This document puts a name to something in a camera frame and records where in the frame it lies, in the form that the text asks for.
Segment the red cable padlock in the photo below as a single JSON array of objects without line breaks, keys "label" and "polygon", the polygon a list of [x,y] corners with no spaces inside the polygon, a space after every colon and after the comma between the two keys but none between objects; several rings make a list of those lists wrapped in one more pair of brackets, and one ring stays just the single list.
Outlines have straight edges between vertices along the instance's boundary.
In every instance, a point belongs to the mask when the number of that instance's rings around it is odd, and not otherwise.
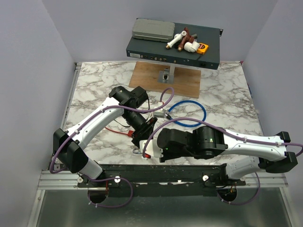
[{"label": "red cable padlock", "polygon": [[121,134],[121,135],[125,135],[127,137],[131,137],[132,134],[134,133],[133,130],[129,130],[127,133],[126,132],[121,132],[121,131],[115,131],[113,129],[110,129],[108,127],[105,127],[106,130],[110,131],[110,132],[113,132],[113,133],[116,133],[116,134]]}]

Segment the brass padlock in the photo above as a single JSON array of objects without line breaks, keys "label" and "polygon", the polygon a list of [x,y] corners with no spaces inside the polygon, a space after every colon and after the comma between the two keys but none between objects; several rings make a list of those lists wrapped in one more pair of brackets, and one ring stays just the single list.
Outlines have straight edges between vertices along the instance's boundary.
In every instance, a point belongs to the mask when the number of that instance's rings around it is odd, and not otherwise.
[{"label": "brass padlock", "polygon": [[141,154],[141,150],[139,148],[135,148],[132,150],[133,154]]}]

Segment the blue cable lock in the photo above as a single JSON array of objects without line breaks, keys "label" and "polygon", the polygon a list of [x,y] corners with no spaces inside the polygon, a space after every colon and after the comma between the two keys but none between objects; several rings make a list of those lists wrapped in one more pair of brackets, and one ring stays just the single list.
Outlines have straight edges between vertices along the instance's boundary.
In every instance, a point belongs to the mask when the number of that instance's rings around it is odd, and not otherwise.
[{"label": "blue cable lock", "polygon": [[[206,109],[199,102],[193,101],[193,100],[182,100],[182,101],[179,101],[179,102],[175,103],[172,107],[170,107],[168,109],[168,113],[170,113],[175,107],[177,107],[181,104],[185,104],[185,103],[193,103],[193,104],[196,104],[197,106],[199,106],[202,109],[203,114],[204,114],[202,121],[206,120],[206,117],[207,117]],[[199,123],[199,122],[196,123],[196,124],[184,124],[184,123],[181,123],[179,121],[175,121],[174,123],[179,125],[179,126],[189,127],[189,128],[194,128],[194,127],[197,127],[197,126],[201,125],[201,123]]]}]

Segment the wooden base board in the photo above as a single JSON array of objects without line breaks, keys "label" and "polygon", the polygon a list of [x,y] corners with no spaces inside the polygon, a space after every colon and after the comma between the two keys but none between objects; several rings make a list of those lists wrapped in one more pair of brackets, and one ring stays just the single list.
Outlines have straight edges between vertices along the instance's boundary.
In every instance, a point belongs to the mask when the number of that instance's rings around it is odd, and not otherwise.
[{"label": "wooden base board", "polygon": [[174,79],[169,84],[158,81],[164,69],[169,69],[169,66],[138,61],[128,86],[131,88],[141,86],[145,90],[154,92],[162,92],[172,87],[175,95],[199,98],[201,71],[175,67]]}]

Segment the dark blue network switch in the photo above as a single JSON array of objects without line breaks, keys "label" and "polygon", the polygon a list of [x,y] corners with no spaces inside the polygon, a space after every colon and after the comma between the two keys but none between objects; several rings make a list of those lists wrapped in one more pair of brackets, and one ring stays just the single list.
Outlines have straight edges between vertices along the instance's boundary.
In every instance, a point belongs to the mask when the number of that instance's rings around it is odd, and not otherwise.
[{"label": "dark blue network switch", "polygon": [[175,23],[174,36],[181,33],[185,27],[189,29],[190,35],[197,34],[195,42],[209,45],[204,55],[196,52],[187,52],[184,49],[178,51],[180,41],[172,48],[166,49],[168,42],[149,41],[132,38],[126,48],[126,55],[138,59],[176,63],[215,70],[220,63],[220,37],[222,30],[219,28]]}]

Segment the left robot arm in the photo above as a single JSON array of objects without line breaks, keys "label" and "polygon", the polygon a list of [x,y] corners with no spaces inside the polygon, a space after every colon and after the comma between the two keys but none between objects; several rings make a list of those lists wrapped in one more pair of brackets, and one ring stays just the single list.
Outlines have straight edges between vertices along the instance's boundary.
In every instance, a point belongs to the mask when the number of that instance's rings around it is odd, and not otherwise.
[{"label": "left robot arm", "polygon": [[149,138],[157,121],[155,117],[146,120],[136,111],[146,100],[148,95],[142,87],[132,91],[122,86],[113,88],[101,106],[80,123],[66,131],[59,128],[54,132],[53,159],[60,160],[71,173],[89,177],[93,186],[101,186],[105,181],[103,168],[89,158],[84,149],[99,132],[120,116],[134,129],[132,143],[139,147],[142,140]]}]

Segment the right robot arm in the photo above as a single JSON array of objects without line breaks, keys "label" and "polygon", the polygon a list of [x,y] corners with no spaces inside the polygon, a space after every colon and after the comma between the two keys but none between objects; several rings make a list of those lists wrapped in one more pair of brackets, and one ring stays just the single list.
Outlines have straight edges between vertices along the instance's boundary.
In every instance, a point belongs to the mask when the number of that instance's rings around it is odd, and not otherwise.
[{"label": "right robot arm", "polygon": [[157,137],[157,145],[163,150],[161,162],[179,157],[211,159],[216,156],[244,155],[244,159],[227,164],[226,169],[218,173],[218,181],[223,185],[261,169],[272,174],[289,172],[298,161],[295,153],[286,150],[288,142],[290,138],[287,132],[263,137],[208,126],[192,132],[164,128]]}]

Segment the white pvc elbow fitting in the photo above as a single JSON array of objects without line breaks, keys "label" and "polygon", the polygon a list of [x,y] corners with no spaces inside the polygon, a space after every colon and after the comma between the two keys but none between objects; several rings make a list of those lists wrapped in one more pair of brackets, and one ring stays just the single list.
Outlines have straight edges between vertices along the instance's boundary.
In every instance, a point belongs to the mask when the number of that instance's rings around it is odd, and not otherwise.
[{"label": "white pvc elbow fitting", "polygon": [[196,52],[200,47],[200,44],[198,42],[186,42],[184,44],[184,50],[187,52]]}]

